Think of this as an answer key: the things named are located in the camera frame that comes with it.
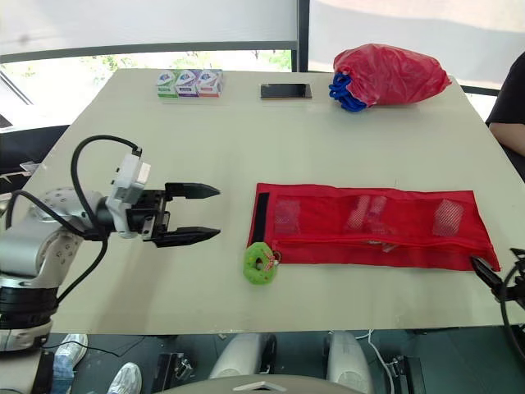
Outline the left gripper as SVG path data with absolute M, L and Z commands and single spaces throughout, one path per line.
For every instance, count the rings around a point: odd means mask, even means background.
M 193 245 L 221 233 L 208 227 L 179 227 L 168 231 L 170 213 L 167 204 L 176 197 L 206 199 L 219 195 L 219 189 L 193 182 L 168 182 L 164 190 L 144 190 L 138 201 L 126 210 L 132 233 L 153 242 L 158 248 Z

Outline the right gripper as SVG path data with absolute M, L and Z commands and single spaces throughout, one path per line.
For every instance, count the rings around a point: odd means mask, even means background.
M 525 308 L 524 303 L 524 278 L 523 277 L 516 277 L 514 279 L 515 284 L 513 286 L 507 286 L 505 288 L 506 290 L 506 296 L 502 296 L 502 289 L 504 288 L 503 281 L 501 278 L 495 274 L 490 264 L 485 261 L 483 258 L 472 255 L 470 257 L 471 265 L 473 268 L 473 271 L 477 274 L 477 276 L 491 289 L 492 294 L 495 296 L 498 302 L 503 301 L 514 301 L 516 302 L 522 309 Z

